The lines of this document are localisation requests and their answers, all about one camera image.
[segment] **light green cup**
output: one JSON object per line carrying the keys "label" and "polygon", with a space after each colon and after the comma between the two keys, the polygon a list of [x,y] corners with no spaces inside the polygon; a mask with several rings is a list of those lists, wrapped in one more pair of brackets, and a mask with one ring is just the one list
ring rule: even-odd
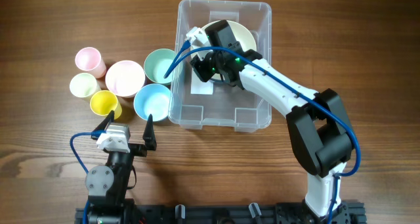
{"label": "light green cup", "polygon": [[175,56],[175,52],[170,49],[158,49],[150,53],[144,61],[144,73],[146,73],[147,78],[154,83],[170,85],[172,73],[166,79],[163,76],[168,71]]}

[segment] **wooden table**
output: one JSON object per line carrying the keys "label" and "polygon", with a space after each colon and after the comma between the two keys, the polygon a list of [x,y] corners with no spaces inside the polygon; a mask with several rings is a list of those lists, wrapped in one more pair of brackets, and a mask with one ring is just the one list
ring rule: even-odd
{"label": "wooden table", "polygon": [[[69,148],[102,118],[68,89],[83,47],[107,65],[143,63],[175,44],[181,0],[0,0],[0,223],[73,223],[87,199]],[[418,223],[420,0],[239,0],[272,7],[272,65],[318,91],[340,94],[362,146],[341,197],[366,203],[369,223]],[[121,122],[141,142],[144,121],[126,102]],[[300,202],[306,172],[284,118],[256,133],[155,125],[157,151],[135,159],[137,204]],[[76,147],[88,168],[106,154]],[[350,169],[354,156],[348,163]]]}

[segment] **black bracket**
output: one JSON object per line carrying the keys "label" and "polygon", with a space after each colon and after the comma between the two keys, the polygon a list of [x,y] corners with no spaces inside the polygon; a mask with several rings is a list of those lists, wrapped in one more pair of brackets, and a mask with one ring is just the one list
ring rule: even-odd
{"label": "black bracket", "polygon": [[[314,101],[352,128],[340,96],[332,89],[317,93]],[[316,129],[313,121],[324,119],[327,123]],[[354,147],[344,128],[311,104],[292,108],[286,120],[293,153],[309,174],[325,177],[340,162],[350,160]]]}

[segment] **yellow cup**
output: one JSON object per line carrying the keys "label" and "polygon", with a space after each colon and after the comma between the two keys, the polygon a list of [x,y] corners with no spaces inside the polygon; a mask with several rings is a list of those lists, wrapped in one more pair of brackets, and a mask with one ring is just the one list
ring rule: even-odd
{"label": "yellow cup", "polygon": [[119,118],[123,112],[117,96],[108,90],[99,91],[92,96],[91,109],[99,116],[107,116],[112,110],[114,110],[115,119]]}

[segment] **pink cup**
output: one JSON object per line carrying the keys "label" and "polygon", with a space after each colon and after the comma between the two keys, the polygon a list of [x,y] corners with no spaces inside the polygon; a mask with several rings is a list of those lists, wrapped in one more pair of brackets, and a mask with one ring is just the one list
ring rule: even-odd
{"label": "pink cup", "polygon": [[99,51],[93,47],[85,47],[76,54],[76,66],[94,76],[96,79],[101,78],[106,73],[105,63]]}
{"label": "pink cup", "polygon": [[146,76],[141,65],[122,60],[111,66],[105,77],[109,91],[120,97],[133,97],[143,87]]}

